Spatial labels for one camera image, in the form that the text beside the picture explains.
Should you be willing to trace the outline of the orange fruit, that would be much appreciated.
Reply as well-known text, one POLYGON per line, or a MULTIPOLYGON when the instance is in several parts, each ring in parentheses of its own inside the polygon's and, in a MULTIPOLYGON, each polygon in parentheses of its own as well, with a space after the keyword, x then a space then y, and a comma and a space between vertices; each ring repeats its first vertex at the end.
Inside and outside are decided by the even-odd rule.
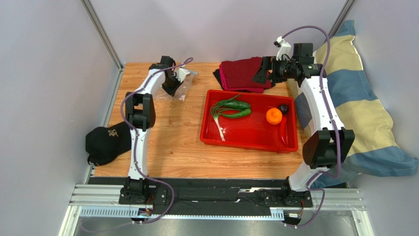
POLYGON ((278 108, 270 108, 267 110, 265 118, 268 123, 278 125, 283 119, 283 114, 278 108))

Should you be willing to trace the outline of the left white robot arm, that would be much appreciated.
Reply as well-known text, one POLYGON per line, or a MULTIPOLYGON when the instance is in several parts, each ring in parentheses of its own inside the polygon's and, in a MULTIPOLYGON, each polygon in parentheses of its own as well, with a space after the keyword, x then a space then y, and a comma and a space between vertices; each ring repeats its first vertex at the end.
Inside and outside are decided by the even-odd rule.
POLYGON ((120 190, 119 203, 122 205, 151 203, 151 184, 163 187, 163 198, 167 197, 166 188, 170 185, 149 177, 147 152, 151 129, 156 121, 153 97, 159 88, 163 88, 170 96, 175 95, 183 83, 174 72, 177 67, 173 58, 162 56, 159 63, 149 67, 149 73, 143 83, 134 92, 128 92, 121 104, 121 116, 131 135, 131 164, 128 178, 120 190))

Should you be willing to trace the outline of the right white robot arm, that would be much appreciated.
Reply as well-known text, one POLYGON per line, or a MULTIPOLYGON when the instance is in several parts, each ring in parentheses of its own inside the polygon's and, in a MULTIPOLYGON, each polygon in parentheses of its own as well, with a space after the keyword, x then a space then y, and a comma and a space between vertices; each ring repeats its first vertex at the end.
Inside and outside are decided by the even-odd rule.
POLYGON ((315 63, 313 45, 298 43, 291 46, 282 39, 274 44, 279 49, 277 55, 263 57, 252 80, 260 84, 295 80, 299 93, 308 102, 313 121, 311 136, 302 148, 303 162, 284 180, 278 197, 283 205, 295 206, 308 198, 311 184, 321 175, 326 175, 329 169, 336 167, 337 172, 332 177, 340 176, 341 165, 355 134, 345 128, 335 111, 327 88, 325 64, 315 63))

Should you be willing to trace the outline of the clear zip top bag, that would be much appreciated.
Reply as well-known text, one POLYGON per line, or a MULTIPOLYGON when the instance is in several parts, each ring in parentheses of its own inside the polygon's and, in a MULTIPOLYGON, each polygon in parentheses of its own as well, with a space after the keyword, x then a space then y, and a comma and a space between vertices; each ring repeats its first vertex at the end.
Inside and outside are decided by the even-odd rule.
POLYGON ((189 70, 191 74, 186 77, 186 79, 183 81, 183 84, 178 88, 174 96, 168 95, 162 87, 160 87, 156 95, 154 95, 154 99, 156 100, 173 100, 173 101, 184 101, 186 98, 186 95, 188 91, 190 90, 192 86, 192 82, 194 77, 198 74, 196 71, 189 70))

